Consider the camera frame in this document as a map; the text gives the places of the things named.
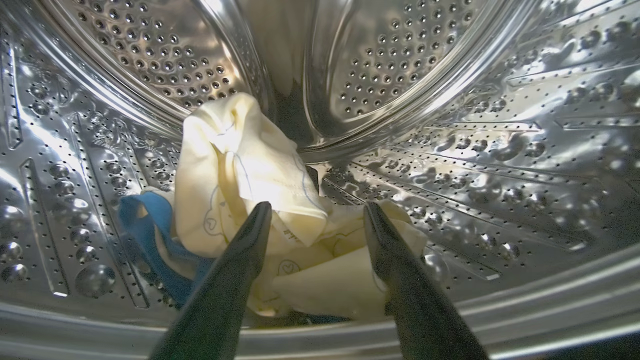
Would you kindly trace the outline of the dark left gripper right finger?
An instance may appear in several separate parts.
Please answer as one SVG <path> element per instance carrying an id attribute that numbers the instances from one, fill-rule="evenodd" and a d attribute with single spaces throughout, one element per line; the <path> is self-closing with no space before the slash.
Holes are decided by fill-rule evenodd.
<path id="1" fill-rule="evenodd" d="M 402 359 L 489 360 L 478 338 L 377 203 L 366 203 L 364 224 L 372 269 L 387 287 Z"/>

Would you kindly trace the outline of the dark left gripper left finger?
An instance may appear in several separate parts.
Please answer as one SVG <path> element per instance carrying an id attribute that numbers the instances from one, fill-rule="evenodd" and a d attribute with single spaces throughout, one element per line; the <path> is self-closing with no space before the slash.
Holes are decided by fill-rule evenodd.
<path id="1" fill-rule="evenodd" d="M 234 360 L 251 286 L 263 269 L 272 207 L 259 202 L 150 354 L 150 360 Z"/>

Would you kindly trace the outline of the pale yellow garment blue trim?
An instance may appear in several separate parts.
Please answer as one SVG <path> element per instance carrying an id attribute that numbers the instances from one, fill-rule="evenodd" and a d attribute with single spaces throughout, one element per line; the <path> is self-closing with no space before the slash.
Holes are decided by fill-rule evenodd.
<path id="1" fill-rule="evenodd" d="M 184 306 L 214 259 L 189 251 L 176 237 L 174 194 L 152 189 L 124 196 L 118 218 L 174 300 Z M 265 259 L 247 307 L 263 317 L 306 313 L 318 322 L 369 320 L 386 314 L 387 288 L 375 274 L 366 244 L 365 207 L 322 199 L 328 223 L 318 242 Z"/>

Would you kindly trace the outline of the pale yellow plain garment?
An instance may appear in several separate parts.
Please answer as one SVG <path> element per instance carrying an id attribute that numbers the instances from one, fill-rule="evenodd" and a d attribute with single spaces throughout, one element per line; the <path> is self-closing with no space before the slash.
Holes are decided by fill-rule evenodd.
<path id="1" fill-rule="evenodd" d="M 203 104 L 184 121 L 174 178 L 178 239 L 195 255 L 221 255 L 258 203 L 274 215 L 268 255 L 310 248 L 327 224 L 297 145 L 246 93 Z"/>

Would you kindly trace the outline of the steel washing machine drum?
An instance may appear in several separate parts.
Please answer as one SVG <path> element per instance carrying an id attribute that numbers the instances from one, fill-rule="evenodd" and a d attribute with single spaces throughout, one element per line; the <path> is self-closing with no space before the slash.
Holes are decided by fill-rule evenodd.
<path id="1" fill-rule="evenodd" d="M 144 360 L 118 219 L 237 92 L 389 200 L 494 359 L 640 360 L 640 0 L 0 0 L 0 360 Z"/>

